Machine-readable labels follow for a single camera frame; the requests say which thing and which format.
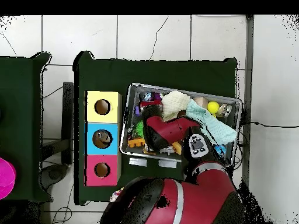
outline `light blue towel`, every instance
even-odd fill
[[[191,100],[186,110],[187,117],[202,124],[202,133],[209,138],[213,145],[225,145],[233,142],[237,132],[231,127],[218,121],[210,112]]]

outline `blue cube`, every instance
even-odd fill
[[[118,137],[118,125],[117,124],[100,124],[100,123],[87,123],[87,130],[85,130],[85,135],[87,135],[87,155],[117,155],[119,148],[119,137]],[[102,142],[102,139],[96,143],[95,137],[99,136],[105,137],[108,142]]]

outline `yellow cube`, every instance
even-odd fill
[[[85,94],[87,94],[88,123],[121,123],[121,95],[119,93],[85,91]]]

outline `green spiky toy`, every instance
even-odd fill
[[[136,125],[136,134],[143,138],[143,121],[140,120]]]

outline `white tile floor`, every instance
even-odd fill
[[[156,32],[164,22],[155,44]],[[48,51],[53,56],[47,71],[44,72],[44,95],[61,87],[63,82],[73,82],[73,60],[81,50],[89,50],[96,58],[128,60],[151,58],[176,61],[191,58],[222,61],[227,57],[235,57],[239,69],[239,91],[236,95],[243,100],[245,49],[245,16],[0,17],[0,56],[14,57],[16,54],[18,57],[31,57],[40,51]],[[45,138],[61,136],[61,106],[61,90],[44,100]],[[60,155],[54,155],[47,160],[61,162]],[[236,185],[241,181],[241,171],[240,167],[234,173]],[[44,205],[44,224],[51,224],[55,211],[67,206],[74,183],[73,175],[72,166],[66,177],[49,189],[54,202]],[[97,224],[106,206],[107,202],[91,202],[87,206],[76,206],[72,192],[69,208],[73,215],[64,224]],[[58,213],[55,221],[63,220],[65,213]],[[70,213],[67,213],[65,218],[68,219],[69,216]]]

